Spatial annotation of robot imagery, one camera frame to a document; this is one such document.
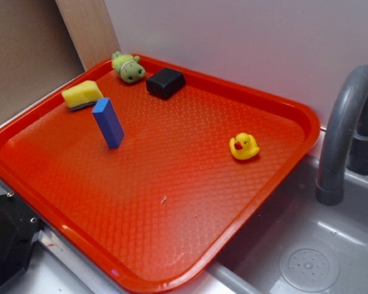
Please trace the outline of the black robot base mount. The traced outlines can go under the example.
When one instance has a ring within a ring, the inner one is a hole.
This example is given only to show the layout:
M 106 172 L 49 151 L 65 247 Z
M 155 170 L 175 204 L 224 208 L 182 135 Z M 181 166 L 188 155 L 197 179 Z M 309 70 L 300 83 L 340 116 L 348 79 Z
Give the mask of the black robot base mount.
M 18 194 L 0 195 L 0 291 L 27 272 L 41 226 Z

